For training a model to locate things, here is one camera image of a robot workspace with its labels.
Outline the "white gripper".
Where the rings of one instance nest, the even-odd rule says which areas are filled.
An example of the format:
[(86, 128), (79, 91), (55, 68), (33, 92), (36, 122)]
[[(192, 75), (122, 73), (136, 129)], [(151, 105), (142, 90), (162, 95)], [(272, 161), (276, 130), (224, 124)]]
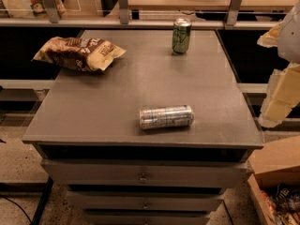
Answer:
[(300, 1), (282, 22), (260, 36), (257, 44), (265, 48), (277, 46), (278, 55), (291, 62), (284, 70), (273, 71), (262, 103), (259, 124), (274, 128), (300, 103)]

